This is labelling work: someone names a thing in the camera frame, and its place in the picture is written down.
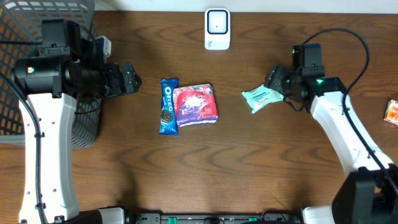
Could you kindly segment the teal wet wipes packet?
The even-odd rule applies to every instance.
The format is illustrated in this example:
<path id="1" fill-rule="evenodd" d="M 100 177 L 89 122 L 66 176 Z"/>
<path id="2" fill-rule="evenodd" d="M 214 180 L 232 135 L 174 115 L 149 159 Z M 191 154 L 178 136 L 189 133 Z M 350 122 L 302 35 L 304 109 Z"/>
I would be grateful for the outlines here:
<path id="1" fill-rule="evenodd" d="M 283 100 L 283 96 L 275 90 L 261 85 L 251 91 L 243 91 L 242 96 L 246 99 L 247 104 L 254 114 L 269 103 L 276 103 Z"/>

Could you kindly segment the blue Oreo cookie pack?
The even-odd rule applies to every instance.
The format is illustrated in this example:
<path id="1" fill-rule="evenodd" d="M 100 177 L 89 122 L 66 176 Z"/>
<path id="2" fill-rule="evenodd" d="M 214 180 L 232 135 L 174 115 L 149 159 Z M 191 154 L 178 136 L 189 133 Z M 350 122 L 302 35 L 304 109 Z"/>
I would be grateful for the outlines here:
<path id="1" fill-rule="evenodd" d="M 159 134 L 178 136 L 178 126 L 174 111 L 174 89 L 178 87 L 179 79 L 162 79 L 162 101 L 160 113 Z"/>

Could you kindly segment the orange pocket tissue pack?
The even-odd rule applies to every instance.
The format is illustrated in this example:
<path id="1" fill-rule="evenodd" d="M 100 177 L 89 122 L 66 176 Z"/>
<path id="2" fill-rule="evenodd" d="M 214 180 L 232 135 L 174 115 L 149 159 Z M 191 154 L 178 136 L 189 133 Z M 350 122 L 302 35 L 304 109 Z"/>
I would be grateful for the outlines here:
<path id="1" fill-rule="evenodd" d="M 396 100 L 390 100 L 387 103 L 384 121 L 398 125 L 398 105 Z"/>

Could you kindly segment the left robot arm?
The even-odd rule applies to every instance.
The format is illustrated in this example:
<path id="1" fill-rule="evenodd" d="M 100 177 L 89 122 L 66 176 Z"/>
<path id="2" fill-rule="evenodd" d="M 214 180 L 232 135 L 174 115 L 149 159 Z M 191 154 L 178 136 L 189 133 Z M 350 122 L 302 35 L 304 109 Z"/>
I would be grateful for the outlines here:
<path id="1" fill-rule="evenodd" d="M 105 39 L 64 19 L 42 22 L 38 55 L 15 63 L 10 86 L 25 132 L 25 187 L 20 223 L 131 223 L 122 207 L 82 212 L 72 174 L 72 129 L 79 102 L 138 91 L 131 63 L 106 63 Z"/>

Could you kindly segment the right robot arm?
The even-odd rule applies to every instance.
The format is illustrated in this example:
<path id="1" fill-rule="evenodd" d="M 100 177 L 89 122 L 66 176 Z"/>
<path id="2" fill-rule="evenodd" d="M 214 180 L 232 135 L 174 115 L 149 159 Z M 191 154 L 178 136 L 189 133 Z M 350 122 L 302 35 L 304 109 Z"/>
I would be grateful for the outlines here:
<path id="1" fill-rule="evenodd" d="M 302 209 L 303 223 L 397 223 L 397 166 L 363 126 L 338 77 L 326 77 L 320 44 L 295 45 L 292 68 L 274 65 L 265 86 L 301 102 L 320 124 L 345 181 L 331 205 Z"/>

